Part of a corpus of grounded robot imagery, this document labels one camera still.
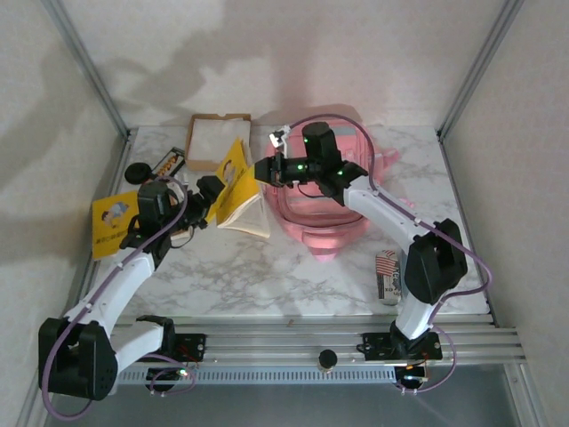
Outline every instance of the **black knob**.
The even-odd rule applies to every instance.
[[[124,178],[129,184],[141,185],[152,178],[152,169],[148,163],[133,163],[124,171]]]
[[[323,350],[318,356],[318,363],[324,369],[332,369],[338,363],[338,356],[332,350]]]

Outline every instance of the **small can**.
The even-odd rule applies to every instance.
[[[375,274],[380,302],[397,305],[401,301],[401,264],[395,251],[375,255]]]

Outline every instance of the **white wall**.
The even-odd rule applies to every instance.
[[[439,125],[502,0],[68,0],[128,125],[308,107]]]
[[[527,0],[448,141],[491,296],[569,425],[569,2]]]
[[[0,425],[13,426],[37,330],[61,314],[87,245],[116,133],[39,1],[4,0],[0,39]]]

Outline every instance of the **grey floor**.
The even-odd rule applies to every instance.
[[[443,373],[440,368],[435,375]],[[82,401],[61,398],[69,413]],[[69,425],[50,419],[47,427]],[[420,395],[401,396],[392,385],[202,386],[176,397],[150,397],[143,386],[125,386],[95,404],[73,425],[285,427],[365,425],[513,427],[501,367],[460,367],[444,386]]]

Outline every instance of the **black bracket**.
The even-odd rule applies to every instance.
[[[395,379],[397,382],[406,389],[419,389],[427,381],[427,368],[419,365],[395,367]]]
[[[205,354],[205,334],[176,334],[174,354],[180,362],[201,362]]]
[[[363,343],[356,346],[356,350],[364,353],[365,361],[385,361],[385,360],[442,360],[443,352],[438,334],[429,332],[421,340],[421,344],[416,346],[402,358],[397,347],[392,342],[392,334],[389,332],[366,333],[362,334]]]
[[[446,219],[435,222],[435,227],[462,243],[461,230],[456,222]],[[435,305],[446,291],[458,285],[468,270],[465,254],[430,231],[424,236],[415,236],[409,246],[405,285],[419,301]]]
[[[67,318],[48,318],[38,334],[39,387],[53,345],[68,327]],[[118,364],[105,329],[93,321],[73,327],[57,352],[48,391],[77,398],[102,400],[112,390]]]

